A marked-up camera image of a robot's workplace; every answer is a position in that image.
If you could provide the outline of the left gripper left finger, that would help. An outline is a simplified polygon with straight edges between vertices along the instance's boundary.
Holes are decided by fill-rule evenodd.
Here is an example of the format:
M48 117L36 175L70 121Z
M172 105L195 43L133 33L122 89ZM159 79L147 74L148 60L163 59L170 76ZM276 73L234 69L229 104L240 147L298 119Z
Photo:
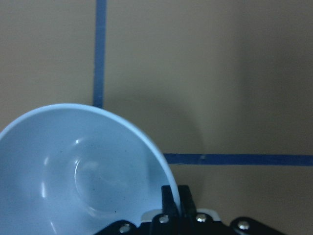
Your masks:
M179 219L179 211L172 190L169 185L161 187L162 194L162 213L167 215L170 219Z

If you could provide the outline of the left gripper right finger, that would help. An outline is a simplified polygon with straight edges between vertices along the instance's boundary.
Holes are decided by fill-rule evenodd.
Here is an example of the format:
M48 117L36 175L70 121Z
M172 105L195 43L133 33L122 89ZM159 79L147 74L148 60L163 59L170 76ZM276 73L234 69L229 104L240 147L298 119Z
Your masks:
M178 191L180 196L180 208L182 217L193 220L197 214L197 209L189 186L178 185Z

